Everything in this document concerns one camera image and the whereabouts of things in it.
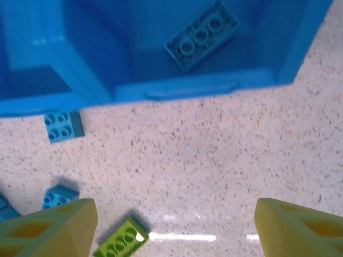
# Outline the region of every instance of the blue block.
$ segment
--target blue block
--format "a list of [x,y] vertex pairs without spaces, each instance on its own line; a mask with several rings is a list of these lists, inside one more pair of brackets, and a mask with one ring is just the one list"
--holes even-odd
[[21,217],[21,215],[12,206],[0,210],[0,222],[18,217]]
[[80,193],[64,186],[54,186],[48,189],[44,196],[42,210],[79,199]]
[[5,201],[5,199],[0,197],[0,210],[5,208],[7,206],[7,202]]
[[234,36],[240,23],[216,1],[165,44],[183,71],[189,71]]
[[44,117],[51,143],[65,141],[85,135],[80,113],[49,114]]

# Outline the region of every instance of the tiled floor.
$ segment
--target tiled floor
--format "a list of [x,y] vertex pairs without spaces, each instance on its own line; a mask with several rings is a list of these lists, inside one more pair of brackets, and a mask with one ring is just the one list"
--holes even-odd
[[253,213],[272,197],[343,215],[343,3],[290,87],[81,112],[86,137],[50,145],[42,117],[0,120],[0,191],[22,214],[61,183],[94,198],[92,249],[132,215],[136,256],[263,256]]

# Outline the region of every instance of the toy brick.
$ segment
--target toy brick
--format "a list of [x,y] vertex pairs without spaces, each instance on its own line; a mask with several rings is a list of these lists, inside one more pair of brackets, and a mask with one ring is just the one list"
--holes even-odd
[[186,72],[232,38],[240,23],[221,0],[187,24],[165,48]]
[[7,206],[0,210],[0,222],[8,221],[20,216],[21,215],[12,206]]
[[80,113],[78,112],[49,114],[44,117],[44,122],[51,143],[83,137],[85,135]]
[[8,204],[7,204],[6,200],[1,198],[1,196],[0,196],[0,210],[7,207],[7,205]]
[[79,199],[80,193],[64,186],[54,186],[48,189],[44,196],[42,209],[49,209],[64,203]]
[[94,257],[129,257],[141,248],[149,239],[149,235],[129,218],[109,239],[94,253]]

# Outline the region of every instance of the blue plastic bin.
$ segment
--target blue plastic bin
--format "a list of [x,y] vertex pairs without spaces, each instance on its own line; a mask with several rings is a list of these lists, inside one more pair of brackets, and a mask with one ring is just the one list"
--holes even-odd
[[165,49],[214,0],[0,0],[0,117],[293,82],[332,0],[223,0],[233,38],[185,73]]

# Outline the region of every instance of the lime green lego brick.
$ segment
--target lime green lego brick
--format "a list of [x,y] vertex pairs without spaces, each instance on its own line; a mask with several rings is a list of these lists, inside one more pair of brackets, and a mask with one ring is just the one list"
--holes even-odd
[[94,253],[94,257],[129,257],[141,248],[149,235],[129,218],[110,238]]

